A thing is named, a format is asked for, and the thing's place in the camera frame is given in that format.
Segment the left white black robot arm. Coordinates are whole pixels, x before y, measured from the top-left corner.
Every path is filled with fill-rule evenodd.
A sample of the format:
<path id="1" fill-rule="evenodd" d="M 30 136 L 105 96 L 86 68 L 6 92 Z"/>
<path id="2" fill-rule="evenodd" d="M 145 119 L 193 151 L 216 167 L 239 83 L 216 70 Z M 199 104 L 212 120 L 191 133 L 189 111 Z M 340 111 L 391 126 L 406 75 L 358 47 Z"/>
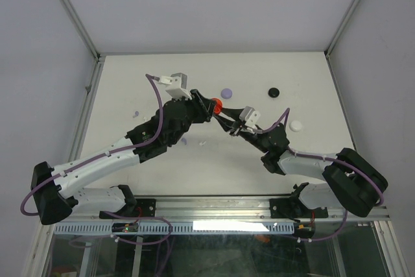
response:
<path id="1" fill-rule="evenodd" d="M 85 204 L 75 196 L 81 189 L 125 167 L 166 153 L 191 125 L 211 121 L 216 100 L 203 97 L 198 90 L 191 90 L 190 95 L 190 99 L 172 99 L 161 104 L 150 120 L 89 158 L 54 167 L 47 162 L 36 164 L 30 190 L 41 223 L 63 221 Z"/>

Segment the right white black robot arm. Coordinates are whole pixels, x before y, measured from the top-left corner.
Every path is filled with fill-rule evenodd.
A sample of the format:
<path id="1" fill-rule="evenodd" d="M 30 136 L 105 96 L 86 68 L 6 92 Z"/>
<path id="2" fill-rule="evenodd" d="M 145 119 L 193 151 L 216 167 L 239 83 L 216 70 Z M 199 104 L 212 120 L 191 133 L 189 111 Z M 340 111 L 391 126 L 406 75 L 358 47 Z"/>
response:
<path id="1" fill-rule="evenodd" d="M 289 112 L 285 110 L 267 129 L 257 125 L 260 113 L 249 106 L 217 108 L 214 117 L 229 135 L 243 138 L 263 153 L 261 161 L 268 172 L 318 180 L 294 188 L 290 210 L 296 216 L 304 217 L 316 208 L 340 207 L 367 217 L 374 207 L 382 206 L 388 182 L 357 151 L 343 148 L 334 154 L 313 154 L 290 146 L 286 133 Z"/>

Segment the orange earbud charging case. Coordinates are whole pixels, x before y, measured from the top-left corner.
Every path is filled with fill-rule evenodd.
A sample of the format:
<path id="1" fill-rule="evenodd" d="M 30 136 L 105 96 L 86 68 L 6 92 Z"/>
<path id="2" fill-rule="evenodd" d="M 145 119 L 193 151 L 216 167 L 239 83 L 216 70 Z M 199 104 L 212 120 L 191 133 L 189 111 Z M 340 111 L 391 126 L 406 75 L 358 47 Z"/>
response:
<path id="1" fill-rule="evenodd" d="M 211 100 L 215 102 L 213 113 L 215 115 L 219 115 L 221 113 L 222 109 L 223 109 L 222 101 L 220 99 L 216 98 L 216 97 L 212 98 Z"/>

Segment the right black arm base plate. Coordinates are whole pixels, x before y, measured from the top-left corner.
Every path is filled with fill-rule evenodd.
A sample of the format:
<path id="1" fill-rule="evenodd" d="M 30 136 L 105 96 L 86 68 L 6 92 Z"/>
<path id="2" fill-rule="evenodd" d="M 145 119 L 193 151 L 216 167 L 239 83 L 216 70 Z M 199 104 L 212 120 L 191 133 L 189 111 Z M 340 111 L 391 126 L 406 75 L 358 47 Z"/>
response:
<path id="1" fill-rule="evenodd" d="M 270 216 L 272 219 L 290 219 L 292 221 L 300 219 L 327 219 L 326 209 L 306 208 L 301 202 L 290 200 L 288 197 L 274 198 L 269 200 Z"/>

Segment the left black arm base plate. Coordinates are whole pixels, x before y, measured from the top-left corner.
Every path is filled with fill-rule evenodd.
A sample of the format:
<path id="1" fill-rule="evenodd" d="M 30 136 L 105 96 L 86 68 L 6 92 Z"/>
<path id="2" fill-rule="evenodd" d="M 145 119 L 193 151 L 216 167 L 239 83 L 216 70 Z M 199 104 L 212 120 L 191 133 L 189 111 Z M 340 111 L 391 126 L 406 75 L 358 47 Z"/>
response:
<path id="1" fill-rule="evenodd" d="M 100 219 L 137 219 L 154 217 L 156 211 L 155 199 L 129 198 L 122 201 L 120 208 L 105 209 L 99 212 Z"/>

